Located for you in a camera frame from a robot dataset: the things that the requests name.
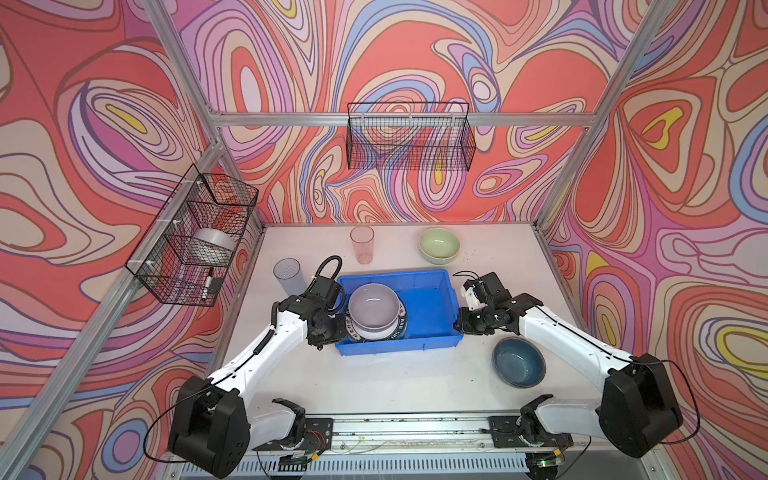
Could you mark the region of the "white plate with green rim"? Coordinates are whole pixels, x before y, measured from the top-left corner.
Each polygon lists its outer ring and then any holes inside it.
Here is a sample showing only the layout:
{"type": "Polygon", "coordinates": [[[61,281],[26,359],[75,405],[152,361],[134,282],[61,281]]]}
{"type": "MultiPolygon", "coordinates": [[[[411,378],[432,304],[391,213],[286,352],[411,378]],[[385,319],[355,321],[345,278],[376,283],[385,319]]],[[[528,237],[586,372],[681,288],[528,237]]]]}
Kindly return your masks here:
{"type": "Polygon", "coordinates": [[[364,343],[397,340],[402,337],[407,328],[407,311],[403,302],[400,301],[395,322],[384,330],[377,332],[368,332],[364,331],[361,327],[357,327],[350,314],[346,316],[345,326],[347,337],[351,342],[364,343]]]}

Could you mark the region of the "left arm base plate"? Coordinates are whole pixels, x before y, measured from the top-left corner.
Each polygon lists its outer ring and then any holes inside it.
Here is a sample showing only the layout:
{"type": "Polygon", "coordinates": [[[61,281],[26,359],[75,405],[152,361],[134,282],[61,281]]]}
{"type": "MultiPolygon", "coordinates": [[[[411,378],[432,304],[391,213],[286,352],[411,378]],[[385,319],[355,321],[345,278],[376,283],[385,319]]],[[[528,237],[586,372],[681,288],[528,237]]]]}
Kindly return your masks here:
{"type": "Polygon", "coordinates": [[[273,440],[255,447],[254,451],[320,454],[332,447],[333,433],[333,418],[310,417],[305,421],[305,428],[301,438],[287,437],[282,440],[273,440]]]}

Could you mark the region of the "light green bowl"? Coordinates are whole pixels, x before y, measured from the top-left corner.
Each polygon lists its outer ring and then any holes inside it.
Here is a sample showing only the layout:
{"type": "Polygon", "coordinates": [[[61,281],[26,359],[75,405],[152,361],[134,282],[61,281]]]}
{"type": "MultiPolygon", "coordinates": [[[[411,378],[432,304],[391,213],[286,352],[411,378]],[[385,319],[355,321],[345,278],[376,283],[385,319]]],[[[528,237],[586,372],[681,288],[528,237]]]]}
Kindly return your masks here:
{"type": "Polygon", "coordinates": [[[421,256],[429,263],[446,265],[457,257],[461,243],[451,230],[430,228],[421,233],[418,247],[421,256]]]}

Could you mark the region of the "dark blue bowl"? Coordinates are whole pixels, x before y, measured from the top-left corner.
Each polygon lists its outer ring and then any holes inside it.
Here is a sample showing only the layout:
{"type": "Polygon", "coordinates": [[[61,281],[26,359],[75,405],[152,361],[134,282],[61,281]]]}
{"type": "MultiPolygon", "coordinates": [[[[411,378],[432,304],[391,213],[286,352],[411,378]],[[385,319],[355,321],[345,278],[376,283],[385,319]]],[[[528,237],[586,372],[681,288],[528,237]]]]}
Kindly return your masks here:
{"type": "Polygon", "coordinates": [[[546,362],[539,349],[522,338],[500,340],[492,352],[494,370],[506,384],[515,388],[532,388],[546,375],[546,362]]]}

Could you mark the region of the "grey lilac bowl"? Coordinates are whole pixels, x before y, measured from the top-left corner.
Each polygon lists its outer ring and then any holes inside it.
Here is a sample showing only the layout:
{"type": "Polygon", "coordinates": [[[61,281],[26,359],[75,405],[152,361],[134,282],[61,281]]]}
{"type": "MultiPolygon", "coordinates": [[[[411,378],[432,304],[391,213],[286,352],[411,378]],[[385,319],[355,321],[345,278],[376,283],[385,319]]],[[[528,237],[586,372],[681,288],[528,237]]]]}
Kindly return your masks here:
{"type": "Polygon", "coordinates": [[[369,283],[357,288],[348,303],[352,321],[367,330],[388,328],[399,317],[400,300],[388,286],[369,283]]]}

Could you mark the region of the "blue plastic bin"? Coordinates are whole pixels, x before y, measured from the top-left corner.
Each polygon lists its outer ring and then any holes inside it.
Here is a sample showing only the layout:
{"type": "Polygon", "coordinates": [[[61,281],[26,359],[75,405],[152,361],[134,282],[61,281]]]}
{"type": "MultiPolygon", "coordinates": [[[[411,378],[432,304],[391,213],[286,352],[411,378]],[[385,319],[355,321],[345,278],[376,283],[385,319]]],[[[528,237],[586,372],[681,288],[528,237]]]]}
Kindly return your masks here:
{"type": "Polygon", "coordinates": [[[347,338],[336,345],[343,356],[450,348],[463,338],[453,328],[459,303],[444,269],[345,275],[339,283],[347,294],[369,283],[386,285],[398,295],[407,311],[407,328],[401,338],[364,343],[347,338]]]}

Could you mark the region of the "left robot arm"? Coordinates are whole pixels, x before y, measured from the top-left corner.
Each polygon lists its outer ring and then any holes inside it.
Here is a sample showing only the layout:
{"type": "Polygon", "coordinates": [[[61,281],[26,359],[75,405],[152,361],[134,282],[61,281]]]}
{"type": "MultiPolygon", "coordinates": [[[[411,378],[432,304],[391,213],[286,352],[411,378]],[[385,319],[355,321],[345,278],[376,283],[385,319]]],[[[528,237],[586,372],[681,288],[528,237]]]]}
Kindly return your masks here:
{"type": "Polygon", "coordinates": [[[342,295],[336,280],[315,277],[302,294],[272,304],[267,327],[233,360],[206,378],[188,379],[172,408],[169,452],[223,479],[265,444],[304,447],[305,409],[283,398],[258,404],[255,397],[294,348],[322,349],[346,337],[342,295]]]}

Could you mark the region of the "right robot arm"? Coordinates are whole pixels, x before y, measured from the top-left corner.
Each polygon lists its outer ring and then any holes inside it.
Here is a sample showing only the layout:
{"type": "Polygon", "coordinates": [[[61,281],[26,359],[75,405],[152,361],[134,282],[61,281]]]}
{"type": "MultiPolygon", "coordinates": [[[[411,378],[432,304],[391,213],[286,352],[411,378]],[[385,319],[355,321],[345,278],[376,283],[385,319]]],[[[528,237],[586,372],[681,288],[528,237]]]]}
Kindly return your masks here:
{"type": "Polygon", "coordinates": [[[640,458],[683,424],[665,361],[636,356],[570,325],[536,297],[512,295],[498,275],[460,272],[465,300],[454,328],[465,335],[498,331],[541,346],[574,368],[597,390],[591,399],[542,394],[520,409],[514,428],[520,440],[539,446],[548,438],[576,434],[602,438],[621,453],[640,458]]]}

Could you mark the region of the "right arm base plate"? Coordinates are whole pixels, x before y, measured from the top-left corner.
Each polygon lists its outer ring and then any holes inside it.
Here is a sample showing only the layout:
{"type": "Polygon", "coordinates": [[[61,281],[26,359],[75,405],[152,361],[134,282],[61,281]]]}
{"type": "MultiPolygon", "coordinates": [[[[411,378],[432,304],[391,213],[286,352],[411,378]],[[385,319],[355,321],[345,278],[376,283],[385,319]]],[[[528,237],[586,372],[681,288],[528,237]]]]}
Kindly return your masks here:
{"type": "Polygon", "coordinates": [[[490,416],[484,430],[492,437],[495,448],[560,448],[573,446],[570,434],[553,434],[531,416],[490,416]]]}

